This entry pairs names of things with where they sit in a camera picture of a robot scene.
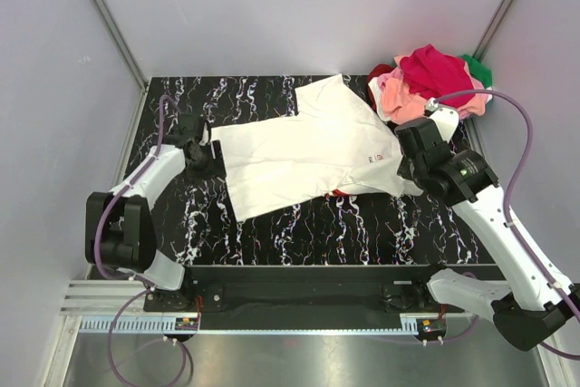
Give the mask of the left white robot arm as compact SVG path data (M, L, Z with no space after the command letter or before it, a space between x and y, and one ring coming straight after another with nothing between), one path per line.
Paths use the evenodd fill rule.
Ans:
M188 184L227 175L221 145L209 121L197 114L179 116L173 131L119 185L93 192L85 212L85 258L108 279L137 279L164 291L178 311L195 302L184 266L158 249L151 211L176 178Z

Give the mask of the white t-shirt red print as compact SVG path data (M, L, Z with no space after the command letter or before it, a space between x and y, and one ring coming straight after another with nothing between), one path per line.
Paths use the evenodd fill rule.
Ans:
M217 127L238 221L339 193L419 196L400 143L340 74L296 89L298 113Z

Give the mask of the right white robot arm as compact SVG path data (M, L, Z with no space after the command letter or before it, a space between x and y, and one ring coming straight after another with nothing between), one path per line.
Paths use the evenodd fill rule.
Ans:
M417 308L428 312L442 304L471 312L520 351L540 345L578 313L579 286L541 253L523 226L507 219L504 191L480 154L453 152L430 118L406 122L395 135L413 181L470 227L507 281L491 285L435 266L411 289Z

